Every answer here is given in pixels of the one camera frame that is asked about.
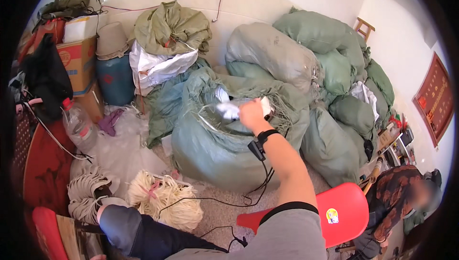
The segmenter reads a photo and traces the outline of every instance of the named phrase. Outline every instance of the pile of sacks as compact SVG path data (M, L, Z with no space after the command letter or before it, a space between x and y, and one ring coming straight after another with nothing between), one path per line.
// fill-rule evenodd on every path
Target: pile of sacks
M182 83L192 71L208 66L198 52L209 51L211 38L204 14L177 1L161 3L137 18L129 64L136 94L146 97L144 106L150 112L149 148L172 131L180 112Z
M197 57L212 36L199 11L162 4L139 16L134 35L130 64L150 110L148 145L172 131L173 163L187 177L241 193L266 179L247 147L252 133L216 112L218 90L232 100L266 96L271 125L333 187L357 183L376 153L392 85L361 36L338 20L291 11L272 26L240 25L228 40L226 68L214 70ZM278 184L274 175L269 185Z
M237 27L227 51L230 75L280 80L303 94L310 105L304 159L332 187L357 183L394 101L392 85L364 39L341 21L292 9L272 26Z

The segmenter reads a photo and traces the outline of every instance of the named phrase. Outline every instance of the gray t-shirt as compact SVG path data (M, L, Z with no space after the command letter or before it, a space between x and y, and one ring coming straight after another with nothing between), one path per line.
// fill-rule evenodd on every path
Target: gray t-shirt
M280 211L268 218L242 250L224 253L184 249L167 260L285 259L326 260L325 240L317 213L306 209Z

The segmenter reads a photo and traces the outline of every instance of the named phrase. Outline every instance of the black strap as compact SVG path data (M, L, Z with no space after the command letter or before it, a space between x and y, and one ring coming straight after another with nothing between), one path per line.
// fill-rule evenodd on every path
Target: black strap
M268 131L262 131L258 136L258 142L263 146L263 144L268 140L268 137L272 134L278 133L280 134L277 130L268 130Z
M304 210L308 210L308 211L312 211L314 213L317 213L317 215L318 215L318 210L313 205L311 205L309 203L306 203L306 202L302 202L302 201L291 201L291 202L287 202L287 203L284 203L282 205L279 205L278 207L276 207L273 210L269 211L261 219L260 225L265 223L273 215L275 215L275 214L277 214L279 212L285 211L285 210L290 210L290 209L304 209Z

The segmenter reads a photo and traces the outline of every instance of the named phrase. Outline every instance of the wristwatch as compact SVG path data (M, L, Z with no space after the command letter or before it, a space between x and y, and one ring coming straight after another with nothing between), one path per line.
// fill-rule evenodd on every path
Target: wristwatch
M255 154L257 159L260 161L266 160L264 157L264 149L263 149L263 144L268 140L268 137L274 133L279 133L277 130L268 130L268 131L262 131L259 133L257 136L258 141L256 142L255 140L251 141L248 145L249 150Z
M277 130L268 130L268 131L262 131L261 133L259 133L257 136L257 139L261 147L263 147L263 144L268 140L268 137L275 133L279 133L279 132Z

